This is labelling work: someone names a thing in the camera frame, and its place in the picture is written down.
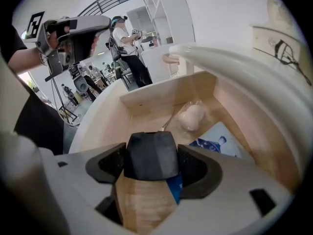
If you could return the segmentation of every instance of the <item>open drawer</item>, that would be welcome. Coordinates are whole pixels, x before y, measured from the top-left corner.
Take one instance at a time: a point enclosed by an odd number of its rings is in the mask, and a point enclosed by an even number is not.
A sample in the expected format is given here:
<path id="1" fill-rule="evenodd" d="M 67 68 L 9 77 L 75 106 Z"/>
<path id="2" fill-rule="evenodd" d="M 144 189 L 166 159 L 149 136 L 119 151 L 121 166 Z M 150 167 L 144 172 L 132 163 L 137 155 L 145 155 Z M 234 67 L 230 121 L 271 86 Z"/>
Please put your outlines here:
<path id="1" fill-rule="evenodd" d="M 70 153 L 127 142 L 132 133 L 155 132 L 182 106 L 201 99 L 209 122 L 193 135 L 184 135 L 175 117 L 166 131 L 176 144 L 189 144 L 221 121 L 265 170 L 290 191 L 299 184 L 299 173 L 285 138 L 271 118 L 244 93 L 202 71 L 127 92 L 117 80 L 92 104 L 83 118 Z"/>

